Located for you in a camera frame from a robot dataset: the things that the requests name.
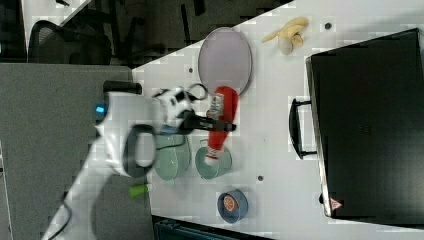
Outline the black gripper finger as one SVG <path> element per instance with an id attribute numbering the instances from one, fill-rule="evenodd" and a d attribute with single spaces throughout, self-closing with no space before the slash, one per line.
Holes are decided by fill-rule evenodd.
<path id="1" fill-rule="evenodd" d="M 217 132 L 232 132 L 236 130 L 236 125 L 223 120 L 215 120 L 208 117 L 202 117 L 196 114 L 189 114 L 181 125 L 185 130 L 205 130 Z"/>

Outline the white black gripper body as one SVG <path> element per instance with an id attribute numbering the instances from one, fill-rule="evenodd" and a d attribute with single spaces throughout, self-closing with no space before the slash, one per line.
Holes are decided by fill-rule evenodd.
<path id="1" fill-rule="evenodd" d="M 182 87 L 161 89 L 154 98 L 159 100 L 164 112 L 165 130 L 179 130 L 184 121 L 194 113 L 192 103 L 198 100 L 198 97 Z"/>

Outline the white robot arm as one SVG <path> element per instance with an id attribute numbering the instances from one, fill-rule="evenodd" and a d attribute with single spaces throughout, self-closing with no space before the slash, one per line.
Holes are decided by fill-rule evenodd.
<path id="1" fill-rule="evenodd" d="M 113 175 L 146 176 L 156 160 L 159 135 L 236 129 L 229 121 L 197 115 L 192 108 L 197 99 L 182 87 L 164 89 L 152 97 L 107 92 L 104 118 L 95 125 L 99 137 L 41 240 L 97 240 L 92 216 L 103 187 Z"/>

